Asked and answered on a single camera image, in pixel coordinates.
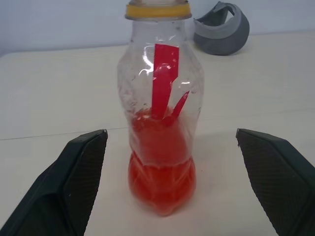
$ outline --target gray plastic object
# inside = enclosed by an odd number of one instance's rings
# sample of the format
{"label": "gray plastic object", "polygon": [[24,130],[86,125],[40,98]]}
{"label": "gray plastic object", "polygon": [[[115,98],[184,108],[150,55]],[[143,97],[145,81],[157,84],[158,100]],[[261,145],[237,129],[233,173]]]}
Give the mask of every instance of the gray plastic object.
{"label": "gray plastic object", "polygon": [[[233,17],[227,22],[227,14]],[[241,9],[235,4],[218,2],[199,19],[194,19],[196,45],[211,55],[228,56],[240,50],[250,33],[250,24]]]}

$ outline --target clear plastic bottle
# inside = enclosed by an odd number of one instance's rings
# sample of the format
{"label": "clear plastic bottle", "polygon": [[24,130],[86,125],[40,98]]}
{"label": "clear plastic bottle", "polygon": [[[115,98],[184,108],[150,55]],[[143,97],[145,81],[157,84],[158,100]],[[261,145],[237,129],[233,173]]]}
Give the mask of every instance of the clear plastic bottle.
{"label": "clear plastic bottle", "polygon": [[130,4],[140,12],[142,7],[168,7],[152,17],[147,9],[142,15],[127,10],[126,17],[134,20],[132,36],[118,64],[118,90],[132,150],[129,186],[137,199],[168,215],[195,189],[191,149],[202,104],[203,70],[187,44],[184,19],[190,11],[165,15],[187,2]]}

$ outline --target bottle neck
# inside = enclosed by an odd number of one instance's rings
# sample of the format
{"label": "bottle neck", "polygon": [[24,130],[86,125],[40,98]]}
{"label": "bottle neck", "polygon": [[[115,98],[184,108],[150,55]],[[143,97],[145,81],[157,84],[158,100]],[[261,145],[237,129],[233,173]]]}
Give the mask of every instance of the bottle neck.
{"label": "bottle neck", "polygon": [[185,23],[176,21],[133,21],[131,44],[168,44],[179,46],[186,41]]}

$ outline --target white table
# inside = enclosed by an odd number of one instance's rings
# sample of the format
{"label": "white table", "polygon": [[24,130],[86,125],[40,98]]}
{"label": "white table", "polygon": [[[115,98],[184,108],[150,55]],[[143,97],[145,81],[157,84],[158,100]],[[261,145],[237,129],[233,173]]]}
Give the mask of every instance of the white table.
{"label": "white table", "polygon": [[109,133],[86,236],[276,236],[235,139],[239,127],[289,140],[315,164],[315,32],[251,36],[230,57],[195,49],[205,70],[193,156],[197,189],[169,217],[129,193],[130,149],[116,91],[125,46],[16,53],[0,59],[0,225],[78,135]]}

